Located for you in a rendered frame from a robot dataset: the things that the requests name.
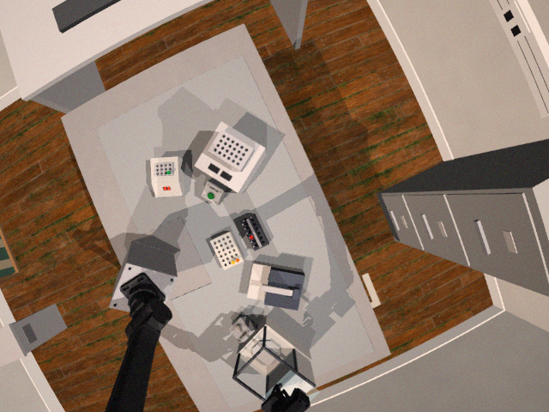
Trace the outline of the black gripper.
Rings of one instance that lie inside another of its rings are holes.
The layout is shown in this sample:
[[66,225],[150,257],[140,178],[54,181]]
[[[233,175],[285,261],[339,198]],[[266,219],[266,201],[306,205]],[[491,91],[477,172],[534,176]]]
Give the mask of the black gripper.
[[[272,394],[272,395],[271,395]],[[272,404],[277,401],[279,398],[282,399],[283,401],[287,402],[288,401],[288,398],[290,397],[287,392],[285,391],[285,389],[283,389],[281,391],[280,387],[278,386],[278,384],[276,384],[274,386],[274,389],[272,390],[271,392],[271,396],[269,395],[268,399],[262,403],[262,407],[261,409],[264,411],[264,412],[272,412]],[[285,395],[285,396],[283,396]]]

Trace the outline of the white tube rack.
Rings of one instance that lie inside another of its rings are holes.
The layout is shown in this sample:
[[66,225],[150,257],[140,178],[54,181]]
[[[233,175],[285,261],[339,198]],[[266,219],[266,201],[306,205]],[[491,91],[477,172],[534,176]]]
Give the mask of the white tube rack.
[[[210,240],[210,243],[214,248],[214,251],[218,259],[220,260],[220,263],[224,270],[244,261],[244,257],[239,250],[231,231]],[[235,264],[232,264],[232,260],[234,259],[236,261],[236,258],[240,258],[239,262],[235,262]]]

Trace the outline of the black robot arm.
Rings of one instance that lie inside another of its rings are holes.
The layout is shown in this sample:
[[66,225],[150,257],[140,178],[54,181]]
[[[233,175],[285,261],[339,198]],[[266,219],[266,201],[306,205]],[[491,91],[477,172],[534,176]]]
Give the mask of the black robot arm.
[[[143,412],[156,344],[172,312],[163,303],[166,296],[144,272],[123,284],[120,292],[130,306],[132,320],[125,328],[129,346],[105,412]],[[305,412],[310,406],[306,393],[294,388],[287,402],[279,398],[272,404],[272,412]]]

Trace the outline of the cream block with round holes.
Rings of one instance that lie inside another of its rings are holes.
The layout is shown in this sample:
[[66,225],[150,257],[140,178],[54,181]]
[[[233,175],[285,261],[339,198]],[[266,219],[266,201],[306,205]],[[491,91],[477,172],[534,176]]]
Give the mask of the cream block with round holes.
[[[167,174],[170,170],[172,174]],[[151,179],[155,197],[185,196],[184,159],[178,156],[151,159]]]

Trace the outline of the grey flat mat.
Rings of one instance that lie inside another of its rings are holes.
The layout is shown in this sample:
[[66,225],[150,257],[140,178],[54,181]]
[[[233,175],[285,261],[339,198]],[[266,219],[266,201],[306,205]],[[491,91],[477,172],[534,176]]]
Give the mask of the grey flat mat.
[[[220,125],[266,148],[244,193],[202,196],[195,167]],[[139,235],[180,216],[212,283],[171,300],[230,409],[259,399],[232,379],[240,344],[232,322],[268,316],[311,352],[314,378],[374,351],[329,242],[243,56],[215,67],[96,129]],[[184,159],[182,197],[155,197],[150,158]],[[240,223],[256,215],[269,245],[254,251]],[[223,269],[210,240],[232,232],[244,261]],[[303,270],[297,311],[247,298],[253,262]]]

